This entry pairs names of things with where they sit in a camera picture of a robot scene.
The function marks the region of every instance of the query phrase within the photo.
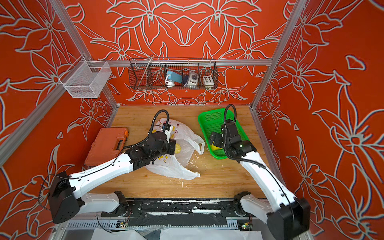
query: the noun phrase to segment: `black cable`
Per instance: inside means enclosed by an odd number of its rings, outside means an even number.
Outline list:
[[[124,218],[124,222],[128,224],[128,220],[129,220],[129,217],[131,216],[132,214],[132,209],[130,207],[129,208],[129,216],[127,218],[127,215],[128,215],[128,211],[127,211],[127,214],[125,215],[125,218]]]
[[[151,128],[150,128],[149,131],[148,131],[148,136],[147,136],[144,140],[142,140],[142,141],[140,141],[140,142],[138,142],[138,143],[136,143],[136,144],[133,144],[133,145],[131,145],[131,146],[125,146],[125,147],[122,147],[121,150],[120,150],[120,153],[116,156],[116,158],[113,160],[113,162],[112,162],[111,164],[109,164],[108,166],[106,166],[106,167],[104,167],[104,168],[101,168],[101,169],[99,169],[99,170],[97,170],[97,171],[95,171],[95,172],[91,172],[91,173],[89,173],[89,174],[86,174],[86,175],[81,176],[81,177],[76,177],[76,178],[67,178],[67,177],[61,177],[61,176],[58,176],[58,175],[56,175],[56,174],[48,174],[47,177],[44,179],[44,182],[43,182],[43,184],[41,185],[41,188],[40,188],[40,191],[39,191],[39,195],[38,195],[38,199],[37,199],[39,205],[40,205],[42,208],[44,208],[44,209],[50,211],[50,209],[44,207],[44,206],[40,203],[40,195],[41,195],[41,191],[43,190],[43,186],[44,186],[44,184],[45,184],[47,178],[48,178],[50,175],[54,175],[54,176],[56,176],[56,177],[60,177],[60,178],[63,178],[63,179],[75,180],[75,179],[80,179],[80,178],[89,176],[89,175],[94,174],[94,173],[96,173],[96,172],[98,172],[98,171],[101,171],[101,170],[103,170],[103,169],[106,169],[107,167],[109,167],[109,166],[111,166],[112,164],[115,163],[115,161],[117,160],[117,158],[118,158],[118,157],[120,156],[120,154],[122,153],[123,149],[125,149],[125,148],[130,148],[130,147],[134,147],[134,146],[138,146],[138,145],[143,144],[145,141],[148,140],[149,135],[150,135],[150,134],[152,133],[152,131],[153,131],[153,127],[154,127],[154,125],[155,125],[156,118],[157,118],[157,116],[158,116],[160,113],[166,113],[166,115],[167,115],[167,121],[166,121],[165,128],[163,129],[163,133],[167,130],[167,125],[168,125],[168,122],[169,122],[169,113],[168,113],[167,110],[165,110],[165,109],[161,109],[161,110],[159,110],[159,111],[155,114],[155,116],[153,117],[152,124],[151,124]]]
[[[161,109],[161,110],[159,110],[159,111],[155,114],[155,116],[153,117],[152,124],[151,124],[151,127],[150,127],[149,131],[148,131],[148,135],[147,135],[147,137],[144,138],[143,140],[141,140],[141,141],[138,142],[138,143],[135,143],[135,144],[133,144],[133,145],[125,146],[125,147],[123,147],[123,149],[127,149],[127,148],[131,148],[131,147],[135,147],[135,146],[138,146],[138,145],[142,145],[145,141],[147,141],[149,135],[150,135],[150,134],[152,133],[152,131],[153,131],[153,127],[155,126],[156,118],[157,118],[157,116],[158,116],[160,113],[166,113],[166,115],[167,115],[166,127],[167,127],[167,124],[168,124],[168,122],[169,122],[169,113],[168,113],[167,110],[165,110],[165,109]]]
[[[100,222],[99,222],[99,217],[98,217],[97,215],[98,215],[98,212],[96,212],[96,219],[97,219],[97,222],[98,222],[99,226],[100,226],[104,231],[109,232],[109,233],[112,233],[112,231],[108,231],[108,230],[106,230],[105,228],[103,228],[103,226],[102,226],[102,225],[100,224]]]
[[[41,185],[41,188],[40,188],[40,191],[39,191],[39,196],[38,196],[38,198],[37,198],[37,202],[39,203],[39,205],[40,205],[42,208],[44,208],[45,210],[48,210],[48,211],[50,211],[50,209],[44,207],[44,206],[41,204],[41,202],[40,202],[40,195],[41,195],[41,191],[43,190],[43,186],[44,186],[44,184],[45,184],[47,178],[49,177],[49,175],[50,175],[50,174],[48,174],[48,176],[44,179],[44,182],[43,182],[43,184]]]
[[[285,198],[287,199],[288,203],[290,204],[291,202],[289,201],[289,199],[288,199],[287,195],[285,194],[283,188],[281,187],[279,182],[276,180],[276,178],[273,176],[273,174],[268,170],[268,168],[265,165],[263,165],[263,164],[261,164],[259,162],[253,161],[253,160],[249,160],[249,159],[244,159],[244,158],[240,158],[240,157],[232,157],[227,152],[227,111],[228,111],[229,107],[233,108],[233,112],[234,112],[234,115],[235,115],[235,117],[233,119],[233,122],[235,124],[236,124],[236,115],[237,115],[235,106],[233,104],[228,104],[228,106],[224,110],[224,152],[225,152],[225,155],[229,159],[236,160],[236,161],[242,161],[242,162],[249,162],[249,163],[257,165],[258,167],[261,167],[261,168],[265,169],[273,177],[273,179],[275,180],[275,182],[279,186],[282,194],[285,196]],[[291,209],[291,212],[292,212],[293,221],[295,221],[295,215],[293,214],[293,209],[292,208],[290,208],[290,209]]]

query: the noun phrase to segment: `white cable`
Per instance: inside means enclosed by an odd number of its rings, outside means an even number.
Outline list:
[[[172,81],[167,81],[167,79],[170,77],[170,74],[167,74],[167,77],[166,77],[166,85],[167,85],[167,88],[171,88],[175,85],[174,82]]]

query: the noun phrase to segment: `yellow object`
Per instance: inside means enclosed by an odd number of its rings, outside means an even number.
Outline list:
[[[212,151],[216,151],[216,150],[219,150],[219,149],[222,149],[222,148],[211,145],[211,149],[212,149]]]
[[[180,153],[181,152],[181,146],[176,143],[176,147],[175,147],[175,153]]]

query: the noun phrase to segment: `white paper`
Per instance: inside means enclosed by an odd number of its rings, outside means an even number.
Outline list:
[[[101,228],[95,228],[91,240],[146,240],[135,230],[109,233]]]
[[[200,228],[168,228],[160,233],[160,240],[263,240],[256,231],[219,230]]]

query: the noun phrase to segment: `blue device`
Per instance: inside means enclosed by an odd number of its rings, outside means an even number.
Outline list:
[[[169,75],[168,80],[172,82],[181,83],[183,80],[183,77],[180,74],[172,71],[167,71],[167,75]]]

